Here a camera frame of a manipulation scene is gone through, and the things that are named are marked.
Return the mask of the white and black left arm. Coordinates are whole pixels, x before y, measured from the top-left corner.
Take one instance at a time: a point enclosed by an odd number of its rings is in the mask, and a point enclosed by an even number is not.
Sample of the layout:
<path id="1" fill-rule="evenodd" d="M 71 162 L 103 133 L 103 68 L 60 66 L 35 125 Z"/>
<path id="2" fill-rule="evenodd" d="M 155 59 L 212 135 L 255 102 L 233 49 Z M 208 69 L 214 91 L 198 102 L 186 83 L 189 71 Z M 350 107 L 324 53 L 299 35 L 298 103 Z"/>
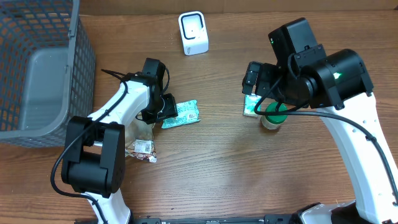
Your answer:
<path id="1" fill-rule="evenodd" d="M 119 90 L 98 111 L 73 116 L 67 124 L 65 148 L 53 165 L 50 183 L 58 194 L 86 199 L 94 223 L 133 223 L 121 184 L 125 175 L 125 129 L 138 115 L 146 124 L 178 115 L 167 93 L 167 67 L 147 58 L 142 71 L 108 74 L 120 81 Z"/>

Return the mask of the brown snack packet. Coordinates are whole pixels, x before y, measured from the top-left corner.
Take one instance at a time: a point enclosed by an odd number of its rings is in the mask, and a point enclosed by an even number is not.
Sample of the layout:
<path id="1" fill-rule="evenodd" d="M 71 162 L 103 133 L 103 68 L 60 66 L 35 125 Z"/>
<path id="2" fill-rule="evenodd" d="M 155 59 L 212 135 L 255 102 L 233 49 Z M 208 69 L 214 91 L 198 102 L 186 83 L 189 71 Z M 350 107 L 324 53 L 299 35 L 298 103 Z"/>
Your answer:
<path id="1" fill-rule="evenodd" d="M 151 163 L 157 162 L 155 150 L 154 124 L 146 124 L 134 119 L 125 130 L 125 156 Z"/>

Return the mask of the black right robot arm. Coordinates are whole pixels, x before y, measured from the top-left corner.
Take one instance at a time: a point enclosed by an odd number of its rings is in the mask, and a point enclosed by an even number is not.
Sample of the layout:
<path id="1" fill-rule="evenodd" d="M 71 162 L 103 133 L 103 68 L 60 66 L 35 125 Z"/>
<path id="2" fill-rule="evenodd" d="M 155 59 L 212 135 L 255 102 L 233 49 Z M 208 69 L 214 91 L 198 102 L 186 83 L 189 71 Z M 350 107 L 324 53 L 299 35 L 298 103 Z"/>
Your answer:
<path id="1" fill-rule="evenodd" d="M 319 117 L 332 135 L 348 171 L 355 198 L 317 202 L 290 215 L 268 215 L 266 223 L 396 223 L 397 165 L 383 134 L 373 83 L 362 58 L 351 49 L 327 55 L 305 18 L 268 35 L 276 64 L 251 62 L 243 93 L 272 103 L 254 112 L 269 129 L 288 116 Z"/>

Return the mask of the teal Kleenex tissue pack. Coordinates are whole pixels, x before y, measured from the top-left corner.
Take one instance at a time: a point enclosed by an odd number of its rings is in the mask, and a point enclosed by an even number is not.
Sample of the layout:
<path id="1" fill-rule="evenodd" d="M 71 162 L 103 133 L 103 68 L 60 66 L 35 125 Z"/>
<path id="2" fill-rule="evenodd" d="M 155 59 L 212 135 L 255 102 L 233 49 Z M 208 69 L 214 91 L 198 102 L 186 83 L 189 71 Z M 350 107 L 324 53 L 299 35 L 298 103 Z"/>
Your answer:
<path id="1" fill-rule="evenodd" d="M 245 95 L 243 115 L 250 117 L 258 117 L 258 114 L 254 112 L 254 107 L 260 99 L 261 96 L 255 95 L 253 93 L 251 95 Z"/>

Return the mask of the teal snack bar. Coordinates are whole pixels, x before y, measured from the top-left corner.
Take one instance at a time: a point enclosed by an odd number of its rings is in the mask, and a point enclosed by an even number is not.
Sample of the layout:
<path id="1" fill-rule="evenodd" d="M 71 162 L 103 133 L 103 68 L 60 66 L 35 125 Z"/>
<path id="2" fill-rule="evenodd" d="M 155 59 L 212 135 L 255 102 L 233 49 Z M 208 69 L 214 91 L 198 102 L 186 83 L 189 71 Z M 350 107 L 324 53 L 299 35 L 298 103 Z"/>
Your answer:
<path id="1" fill-rule="evenodd" d="M 197 123 L 200 121 L 197 100 L 177 103 L 177 117 L 163 120 L 162 129 L 174 128 L 186 124 Z"/>

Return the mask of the green lidded jar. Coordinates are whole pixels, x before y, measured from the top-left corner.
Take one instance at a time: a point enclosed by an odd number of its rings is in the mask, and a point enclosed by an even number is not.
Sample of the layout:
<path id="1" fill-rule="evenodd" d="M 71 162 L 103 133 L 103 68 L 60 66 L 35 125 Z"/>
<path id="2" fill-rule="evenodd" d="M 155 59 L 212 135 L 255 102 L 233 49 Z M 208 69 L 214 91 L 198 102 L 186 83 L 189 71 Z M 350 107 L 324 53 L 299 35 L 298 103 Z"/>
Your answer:
<path id="1" fill-rule="evenodd" d="M 271 103 L 267 108 L 266 112 L 276 112 L 276 108 L 279 103 Z M 275 115 L 275 116 L 261 116 L 262 125 L 270 130 L 279 129 L 282 123 L 287 119 L 287 115 Z"/>

